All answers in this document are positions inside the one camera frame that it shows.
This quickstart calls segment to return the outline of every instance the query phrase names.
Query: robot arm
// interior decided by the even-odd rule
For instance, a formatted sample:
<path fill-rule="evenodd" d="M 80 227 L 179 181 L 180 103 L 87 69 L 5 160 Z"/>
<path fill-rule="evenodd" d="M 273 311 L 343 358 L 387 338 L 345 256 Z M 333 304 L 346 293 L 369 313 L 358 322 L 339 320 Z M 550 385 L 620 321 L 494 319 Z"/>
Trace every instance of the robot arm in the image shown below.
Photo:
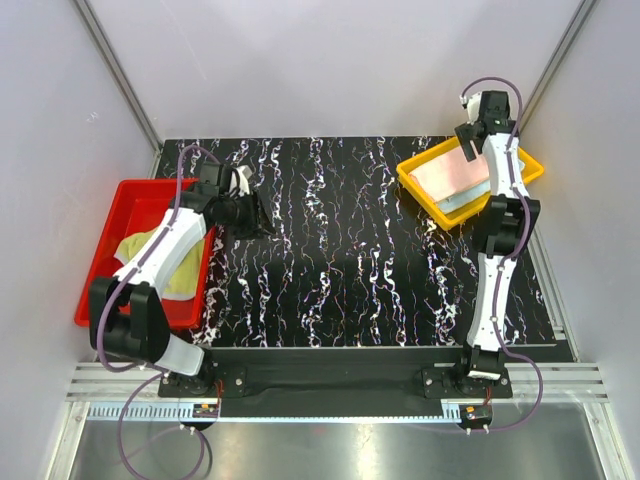
<path fill-rule="evenodd" d="M 503 331 L 509 284 L 516 266 L 513 252 L 523 236 L 525 245 L 529 240 L 540 212 L 540 202 L 529 198 L 522 182 L 517 135 L 509 146 L 515 122 L 509 117 L 507 93 L 484 91 L 473 95 L 468 102 L 462 100 L 469 122 L 456 128 L 456 135 L 468 161 L 476 157 L 473 146 L 478 153 L 484 154 L 491 184 L 491 196 L 473 234 L 480 278 L 473 323 L 464 345 L 462 362 L 458 365 L 461 389 L 464 390 L 466 383 L 477 391 L 478 384 L 487 386 L 503 375 L 504 356 L 493 323 Z M 531 214 L 526 232 L 525 215 L 516 191 L 524 197 Z"/>
<path fill-rule="evenodd" d="M 179 205 L 176 199 L 171 202 L 142 250 L 114 277 L 94 280 L 89 289 L 94 349 L 103 310 L 118 284 L 125 282 L 106 317 L 105 352 L 189 377 L 202 374 L 204 350 L 170 332 L 160 298 L 184 257 L 214 226 L 231 227 L 237 239 L 275 233 L 257 192 L 249 187 L 250 175 L 246 166 L 235 169 L 206 161 L 199 181 L 182 192 Z M 127 305 L 125 313 L 122 308 Z"/>

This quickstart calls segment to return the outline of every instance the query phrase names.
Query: yellow cloth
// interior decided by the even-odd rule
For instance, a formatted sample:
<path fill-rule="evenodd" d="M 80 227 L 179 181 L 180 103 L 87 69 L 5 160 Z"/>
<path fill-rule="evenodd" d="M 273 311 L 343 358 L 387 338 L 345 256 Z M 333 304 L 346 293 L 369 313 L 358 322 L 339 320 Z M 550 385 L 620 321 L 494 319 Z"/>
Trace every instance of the yellow cloth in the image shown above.
<path fill-rule="evenodd" d="M 123 265 L 126 265 L 142 250 L 142 247 L 151 238 L 153 232 L 155 232 L 155 229 L 150 232 L 134 233 L 125 238 L 118 245 L 114 257 Z M 162 298 L 184 301 L 191 300 L 196 296 L 203 252 L 204 239 L 200 240 L 184 257 L 182 263 L 169 280 L 164 292 L 162 292 Z"/>

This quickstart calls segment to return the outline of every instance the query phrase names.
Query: black marble tabletop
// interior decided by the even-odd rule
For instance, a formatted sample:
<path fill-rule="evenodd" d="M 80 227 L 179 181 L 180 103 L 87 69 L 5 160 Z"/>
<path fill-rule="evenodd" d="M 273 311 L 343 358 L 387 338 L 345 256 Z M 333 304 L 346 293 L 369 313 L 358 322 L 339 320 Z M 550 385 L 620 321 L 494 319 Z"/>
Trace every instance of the black marble tabletop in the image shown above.
<path fill-rule="evenodd" d="M 227 242 L 218 231 L 196 343 L 219 347 L 461 343 L 478 284 L 474 219 L 445 232 L 396 178 L 396 165 L 445 137 L 206 139 L 249 165 L 277 234 Z M 158 177 L 175 177 L 165 143 Z M 203 157 L 185 161 L 197 176 Z M 505 337 L 554 343 L 528 252 L 511 282 Z"/>

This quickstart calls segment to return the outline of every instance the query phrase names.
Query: yellow bin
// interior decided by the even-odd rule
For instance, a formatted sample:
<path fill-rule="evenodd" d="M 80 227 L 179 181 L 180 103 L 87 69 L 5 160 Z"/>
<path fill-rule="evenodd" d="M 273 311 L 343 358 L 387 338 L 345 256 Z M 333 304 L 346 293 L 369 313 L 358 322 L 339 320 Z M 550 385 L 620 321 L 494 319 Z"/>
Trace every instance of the yellow bin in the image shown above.
<path fill-rule="evenodd" d="M 465 220 L 467 220 L 469 217 L 474 216 L 476 213 L 479 213 L 484 208 L 487 200 L 489 200 L 489 192 L 485 193 L 479 198 L 476 198 L 474 201 L 467 203 L 465 206 L 454 210 L 451 213 L 443 213 L 442 210 L 438 208 L 436 203 L 432 201 L 427 195 L 425 195 L 425 193 L 416 184 L 416 182 L 411 179 L 409 173 L 418 168 L 423 163 L 427 163 L 434 158 L 439 157 L 443 153 L 446 153 L 449 150 L 453 150 L 458 146 L 460 146 L 458 138 L 450 138 L 449 140 L 442 142 L 435 147 L 430 148 L 429 150 L 426 150 L 413 158 L 410 158 L 409 160 L 405 160 L 396 168 L 400 183 L 404 186 L 404 188 L 409 190 L 411 195 L 413 195 L 418 203 L 422 205 L 422 208 L 429 212 L 429 215 L 431 215 L 435 222 L 444 230 L 449 230 L 452 227 L 463 223 Z M 544 167 L 540 165 L 540 163 L 538 163 L 522 148 L 518 149 L 518 154 L 520 156 L 520 160 L 524 162 L 522 180 L 524 181 L 525 185 L 544 173 Z"/>

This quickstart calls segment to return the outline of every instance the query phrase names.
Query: folded cloth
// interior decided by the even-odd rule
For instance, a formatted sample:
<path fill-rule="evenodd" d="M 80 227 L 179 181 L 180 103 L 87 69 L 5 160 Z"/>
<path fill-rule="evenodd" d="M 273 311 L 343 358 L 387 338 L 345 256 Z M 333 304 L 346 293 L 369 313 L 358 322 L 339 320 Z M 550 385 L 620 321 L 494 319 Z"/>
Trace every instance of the folded cloth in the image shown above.
<path fill-rule="evenodd" d="M 468 162 L 462 148 L 457 147 L 423 163 L 409 176 L 433 202 L 438 203 L 487 180 L 489 167 L 483 155 Z"/>
<path fill-rule="evenodd" d="M 522 172 L 522 170 L 524 170 L 524 162 L 522 160 L 518 160 L 518 163 L 520 164 L 520 171 Z M 490 190 L 491 183 L 487 178 L 484 182 L 479 183 L 475 187 L 471 187 L 464 192 L 451 195 L 449 198 L 439 201 L 436 205 L 442 213 L 451 213 L 454 210 L 464 207 L 467 203 L 473 202 L 476 198 L 481 197 Z"/>
<path fill-rule="evenodd" d="M 120 242 L 114 257 L 123 265 L 135 257 L 145 243 L 151 238 L 155 229 L 150 232 L 134 233 Z M 204 240 L 200 240 L 184 257 L 180 266 L 169 280 L 169 284 L 162 292 L 162 298 L 166 300 L 185 301 L 196 296 L 198 277 L 202 255 L 204 253 Z"/>

